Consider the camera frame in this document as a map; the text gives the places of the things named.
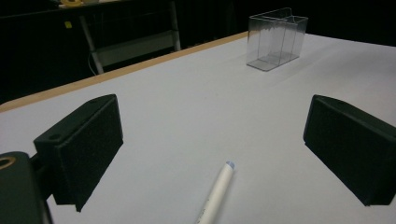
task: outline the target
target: white pen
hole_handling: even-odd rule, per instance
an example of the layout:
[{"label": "white pen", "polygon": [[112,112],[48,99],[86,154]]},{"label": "white pen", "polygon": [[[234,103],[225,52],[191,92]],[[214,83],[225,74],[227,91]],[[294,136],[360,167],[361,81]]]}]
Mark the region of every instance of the white pen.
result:
[{"label": "white pen", "polygon": [[231,161],[227,161],[224,167],[221,169],[218,179],[213,186],[209,197],[206,200],[204,209],[198,217],[197,224],[211,224],[216,217],[221,201],[224,197],[225,191],[230,183],[231,177],[233,176],[234,164]]}]

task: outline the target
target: black gripper pad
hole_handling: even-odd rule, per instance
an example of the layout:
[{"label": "black gripper pad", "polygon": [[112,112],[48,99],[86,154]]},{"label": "black gripper pad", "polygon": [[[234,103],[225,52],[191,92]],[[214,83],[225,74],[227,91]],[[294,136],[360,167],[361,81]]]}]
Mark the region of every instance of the black gripper pad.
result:
[{"label": "black gripper pad", "polygon": [[353,105],[314,95],[304,141],[364,205],[391,203],[396,128]]},{"label": "black gripper pad", "polygon": [[75,204],[81,211],[123,143],[117,96],[90,100],[34,143],[54,174],[56,203]]}]

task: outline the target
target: transparent acrylic box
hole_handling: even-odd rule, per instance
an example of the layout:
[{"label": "transparent acrylic box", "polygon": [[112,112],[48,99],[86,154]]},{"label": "transparent acrylic box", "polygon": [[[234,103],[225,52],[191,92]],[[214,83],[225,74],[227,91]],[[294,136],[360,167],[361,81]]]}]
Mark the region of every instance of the transparent acrylic box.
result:
[{"label": "transparent acrylic box", "polygon": [[298,58],[307,23],[288,7],[249,17],[247,65],[269,71]]}]

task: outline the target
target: table surface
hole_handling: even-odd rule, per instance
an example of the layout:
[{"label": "table surface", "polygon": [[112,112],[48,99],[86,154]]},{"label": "table surface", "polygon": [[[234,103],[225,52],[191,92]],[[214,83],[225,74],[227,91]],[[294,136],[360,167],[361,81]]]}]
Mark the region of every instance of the table surface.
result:
[{"label": "table surface", "polygon": [[246,49],[243,33],[1,105],[0,152],[33,156],[49,127],[116,93],[124,145],[81,213],[48,199],[57,224],[194,223],[226,161],[217,223],[394,223],[396,203],[363,206],[303,132],[314,94],[396,126],[396,48],[306,35],[270,72]]}]

